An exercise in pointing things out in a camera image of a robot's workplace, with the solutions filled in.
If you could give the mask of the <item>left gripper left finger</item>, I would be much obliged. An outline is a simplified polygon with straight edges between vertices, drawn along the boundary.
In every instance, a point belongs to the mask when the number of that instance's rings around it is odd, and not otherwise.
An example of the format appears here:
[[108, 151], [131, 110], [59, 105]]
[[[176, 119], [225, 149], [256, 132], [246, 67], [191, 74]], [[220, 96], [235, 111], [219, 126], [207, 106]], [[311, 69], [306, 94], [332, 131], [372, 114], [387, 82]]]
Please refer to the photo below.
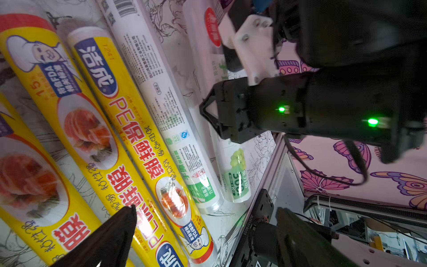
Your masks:
[[125, 267], [136, 223], [136, 207], [123, 207], [53, 266]]

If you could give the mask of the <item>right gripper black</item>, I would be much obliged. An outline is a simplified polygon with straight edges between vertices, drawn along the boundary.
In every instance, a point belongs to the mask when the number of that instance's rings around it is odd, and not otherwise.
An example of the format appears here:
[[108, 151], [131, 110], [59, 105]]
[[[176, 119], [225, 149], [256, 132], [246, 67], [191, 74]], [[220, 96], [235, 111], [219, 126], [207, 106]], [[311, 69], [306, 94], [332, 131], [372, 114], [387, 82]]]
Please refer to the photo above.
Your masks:
[[[221, 138], [243, 144], [265, 131], [308, 135], [308, 81], [307, 76], [278, 76], [255, 86], [249, 86], [246, 78], [214, 84], [214, 89], [224, 94], [224, 105], [230, 111], [220, 115], [225, 125]], [[202, 101], [200, 114], [208, 121], [205, 106]]]

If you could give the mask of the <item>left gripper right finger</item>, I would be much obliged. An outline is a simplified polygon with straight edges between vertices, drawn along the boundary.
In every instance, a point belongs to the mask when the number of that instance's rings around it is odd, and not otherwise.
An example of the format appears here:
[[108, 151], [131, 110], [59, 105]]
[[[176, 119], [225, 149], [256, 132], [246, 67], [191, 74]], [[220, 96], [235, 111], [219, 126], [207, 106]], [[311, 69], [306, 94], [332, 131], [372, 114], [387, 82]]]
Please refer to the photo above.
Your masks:
[[335, 249], [331, 242], [289, 209], [279, 208], [277, 219], [277, 266], [355, 267], [356, 264]]

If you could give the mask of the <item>white red-label wrap roll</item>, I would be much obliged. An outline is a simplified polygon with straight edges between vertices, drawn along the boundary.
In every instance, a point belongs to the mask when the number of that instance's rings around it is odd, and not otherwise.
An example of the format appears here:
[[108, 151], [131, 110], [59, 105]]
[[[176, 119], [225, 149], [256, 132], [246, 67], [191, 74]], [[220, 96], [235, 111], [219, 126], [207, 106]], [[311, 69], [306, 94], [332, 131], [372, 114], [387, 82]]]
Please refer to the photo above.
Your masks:
[[209, 122], [222, 191], [226, 200], [241, 203], [251, 197], [244, 150], [242, 145], [220, 136], [225, 128], [220, 115], [228, 115], [230, 111], [224, 105], [224, 94], [213, 87], [229, 78], [214, 7], [213, 1], [186, 1], [183, 14], [195, 66], [201, 76], [201, 98], [206, 103], [205, 118]]

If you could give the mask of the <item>white green plastic wrap roll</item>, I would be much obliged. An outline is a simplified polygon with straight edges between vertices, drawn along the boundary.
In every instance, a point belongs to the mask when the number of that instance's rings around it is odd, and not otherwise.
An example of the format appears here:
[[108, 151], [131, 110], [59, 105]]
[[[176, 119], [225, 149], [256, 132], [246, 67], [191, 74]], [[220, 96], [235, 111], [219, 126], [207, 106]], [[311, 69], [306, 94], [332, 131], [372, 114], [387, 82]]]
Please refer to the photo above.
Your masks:
[[142, 2], [98, 4], [196, 205], [216, 212], [224, 203], [220, 184]]

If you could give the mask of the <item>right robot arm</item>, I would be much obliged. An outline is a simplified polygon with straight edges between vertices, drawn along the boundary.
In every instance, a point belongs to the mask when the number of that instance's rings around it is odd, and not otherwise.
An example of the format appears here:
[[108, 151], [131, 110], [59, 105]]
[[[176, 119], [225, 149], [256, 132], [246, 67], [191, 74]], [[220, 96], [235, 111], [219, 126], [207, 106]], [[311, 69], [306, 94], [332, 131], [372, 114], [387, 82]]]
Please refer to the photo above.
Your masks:
[[235, 1], [221, 37], [247, 73], [214, 84], [200, 105], [222, 139], [360, 141], [385, 164], [422, 145], [425, 1]]

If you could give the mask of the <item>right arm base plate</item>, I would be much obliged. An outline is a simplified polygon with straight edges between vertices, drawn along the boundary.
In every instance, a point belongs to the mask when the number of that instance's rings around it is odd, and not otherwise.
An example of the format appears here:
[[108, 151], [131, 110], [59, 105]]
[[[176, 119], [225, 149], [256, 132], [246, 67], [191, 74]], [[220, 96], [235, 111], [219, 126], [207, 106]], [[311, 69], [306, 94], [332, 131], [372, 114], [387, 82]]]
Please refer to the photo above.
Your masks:
[[[274, 205], [267, 190], [262, 189], [253, 206], [251, 214], [243, 228], [241, 237], [230, 261], [232, 267], [266, 267], [269, 264], [277, 266], [277, 224], [272, 224], [271, 219]], [[339, 236], [331, 229], [313, 223], [315, 229], [331, 244]]]

